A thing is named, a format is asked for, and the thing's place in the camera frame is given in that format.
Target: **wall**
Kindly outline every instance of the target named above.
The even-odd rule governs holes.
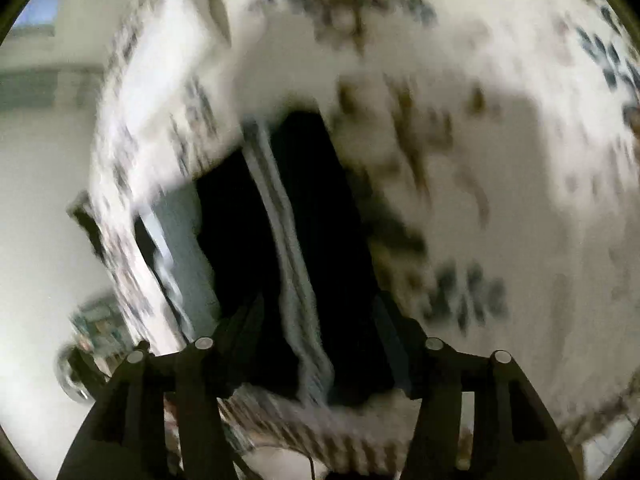
[[[8,38],[0,46],[0,71],[31,66],[101,66],[111,37],[131,0],[62,0],[55,34]]]
[[[53,371],[68,316],[110,288],[65,212],[86,187],[93,124],[71,108],[0,114],[0,425],[40,480],[56,477],[87,413]]]

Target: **silver screw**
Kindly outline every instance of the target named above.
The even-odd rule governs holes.
[[[142,361],[144,358],[145,355],[140,350],[135,350],[127,356],[127,361],[134,365]]]
[[[511,354],[509,352],[505,352],[504,350],[498,350],[494,354],[495,360],[503,365],[511,362]]]
[[[427,339],[427,342],[424,344],[429,350],[442,350],[444,348],[444,343],[442,339],[438,339],[437,337],[430,337]]]
[[[201,337],[196,341],[196,348],[198,350],[209,350],[213,346],[213,339],[210,337]]]

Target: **round metallic object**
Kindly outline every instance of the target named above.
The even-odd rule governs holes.
[[[427,339],[425,346],[429,350],[442,350],[444,348],[444,343],[442,342],[441,339],[438,339],[437,337],[430,337]]]
[[[134,365],[142,361],[142,359],[144,358],[145,358],[145,355],[140,350],[135,350],[127,356],[127,362]]]
[[[201,337],[196,341],[196,348],[198,350],[209,350],[213,346],[213,339],[210,337]]]
[[[505,352],[504,350],[498,350],[494,354],[495,360],[502,364],[507,364],[511,362],[511,354],[509,352]]]

